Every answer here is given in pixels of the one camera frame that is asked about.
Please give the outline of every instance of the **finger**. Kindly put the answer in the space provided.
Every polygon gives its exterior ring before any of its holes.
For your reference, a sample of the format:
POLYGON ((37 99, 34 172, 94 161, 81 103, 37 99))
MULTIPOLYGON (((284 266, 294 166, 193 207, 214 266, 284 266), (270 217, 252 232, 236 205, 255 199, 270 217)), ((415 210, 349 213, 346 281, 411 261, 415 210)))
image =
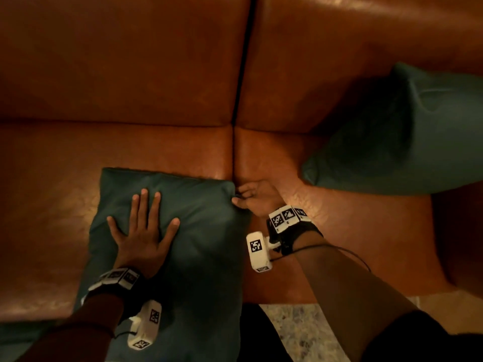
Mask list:
POLYGON ((231 199, 231 202, 235 206, 237 206, 238 208, 248 209, 248 204, 247 204, 247 200, 246 199, 241 199, 241 198, 238 198, 238 197, 233 197, 231 199))
POLYGON ((146 228, 148 213, 148 189, 141 189, 141 199, 139 200, 138 229, 146 228))
POLYGON ((243 198, 249 198, 253 197, 255 194, 257 194, 257 191, 255 189, 249 189, 246 192, 243 192, 241 196, 243 198))
POLYGON ((250 183, 246 183, 246 184, 238 187, 238 191, 240 193, 244 193, 244 192, 249 191, 249 190, 255 190, 256 191, 257 187, 258 187, 258 182, 250 182, 250 183))
POLYGON ((123 235, 121 230, 119 230, 119 228, 117 227, 117 223, 114 217, 108 216, 107 224, 109 225, 109 230, 111 230, 111 235, 114 238, 114 241, 116 242, 116 244, 119 245, 121 241, 124 240, 125 236, 123 235))
POLYGON ((157 230, 159 223, 159 204, 161 203, 161 193, 154 193, 153 204, 149 210, 148 230, 157 230))
POLYGON ((131 213, 129 215, 129 233, 133 233, 138 229, 138 210, 139 210, 139 195, 134 194, 131 202, 131 213))
POLYGON ((170 224, 168 225, 168 229, 166 230, 166 234, 163 237, 163 240, 161 240, 158 247, 158 252, 160 253, 160 255, 166 255, 166 253, 170 249, 171 243, 174 239, 174 236, 178 232, 179 226, 180 219, 174 218, 171 220, 170 224))

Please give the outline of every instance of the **floor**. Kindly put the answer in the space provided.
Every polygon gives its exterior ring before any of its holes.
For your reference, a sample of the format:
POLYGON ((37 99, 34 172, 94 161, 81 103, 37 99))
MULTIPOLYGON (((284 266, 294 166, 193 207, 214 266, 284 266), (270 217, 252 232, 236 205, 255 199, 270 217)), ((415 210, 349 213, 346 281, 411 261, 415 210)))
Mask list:
MULTIPOLYGON (((483 300, 457 291, 411 298, 448 332, 483 333, 483 300)), ((294 362, 347 362, 317 304, 262 305, 294 362)))

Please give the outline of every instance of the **black cable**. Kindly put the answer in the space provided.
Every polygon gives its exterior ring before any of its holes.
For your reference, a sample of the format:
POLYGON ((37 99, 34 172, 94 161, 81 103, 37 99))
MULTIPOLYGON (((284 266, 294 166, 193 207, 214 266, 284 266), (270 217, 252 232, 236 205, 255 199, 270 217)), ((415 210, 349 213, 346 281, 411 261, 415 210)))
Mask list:
POLYGON ((271 259, 270 261, 276 261, 276 260, 279 260, 281 258, 288 257, 289 255, 292 255, 292 254, 296 253, 297 251, 301 251, 301 250, 305 250, 305 249, 311 249, 311 248, 320 248, 320 247, 328 247, 328 248, 334 248, 334 249, 338 249, 338 250, 345 251, 345 252, 347 252, 347 253, 355 256, 356 258, 358 258, 361 262, 363 262, 364 265, 366 266, 367 270, 369 271, 369 273, 372 273, 371 268, 368 266, 368 264, 364 261, 364 259, 362 259, 360 256, 358 256, 356 253, 354 253, 353 251, 351 251, 349 249, 342 248, 340 246, 335 246, 335 245, 332 245, 332 244, 309 245, 309 246, 306 246, 305 248, 300 248, 300 249, 294 250, 293 252, 291 252, 288 255, 282 255, 281 257, 278 257, 278 258, 275 258, 275 259, 271 259))
POLYGON ((122 333, 119 333, 118 335, 116 335, 116 336, 114 337, 114 339, 117 339, 119 336, 124 335, 124 334, 132 334, 132 335, 136 335, 137 333, 135 333, 135 332, 122 332, 122 333))

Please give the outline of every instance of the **black sleeve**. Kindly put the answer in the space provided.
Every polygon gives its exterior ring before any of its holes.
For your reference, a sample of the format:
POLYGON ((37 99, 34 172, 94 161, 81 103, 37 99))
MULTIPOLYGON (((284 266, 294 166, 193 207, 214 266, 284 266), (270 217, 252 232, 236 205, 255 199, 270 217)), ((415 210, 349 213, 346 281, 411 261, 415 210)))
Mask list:
POLYGON ((372 340, 361 362, 483 360, 483 335, 448 334, 423 311, 390 324, 372 340))

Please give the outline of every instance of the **teal pillow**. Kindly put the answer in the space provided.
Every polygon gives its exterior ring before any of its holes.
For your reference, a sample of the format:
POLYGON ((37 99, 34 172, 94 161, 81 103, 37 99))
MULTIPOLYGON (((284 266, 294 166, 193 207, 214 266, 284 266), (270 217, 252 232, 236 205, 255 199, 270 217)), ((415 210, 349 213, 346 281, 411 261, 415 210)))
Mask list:
POLYGON ((302 175, 352 192, 442 192, 483 179, 482 137, 482 78, 398 63, 302 175))
MULTIPOLYGON (((239 317, 245 234, 250 212, 231 203, 235 186, 162 173, 105 168, 100 178, 98 212, 89 232, 90 260, 82 276, 76 307, 98 276, 110 270, 117 245, 106 222, 113 216, 129 230, 131 197, 148 188, 162 193, 160 231, 181 221, 171 252, 154 277, 154 299, 162 304, 156 342, 142 351, 128 348, 127 335, 113 340, 106 360, 235 361, 239 352, 239 317)), ((116 333, 130 329, 129 320, 116 333)))
POLYGON ((0 324, 0 361, 14 362, 56 321, 0 324))

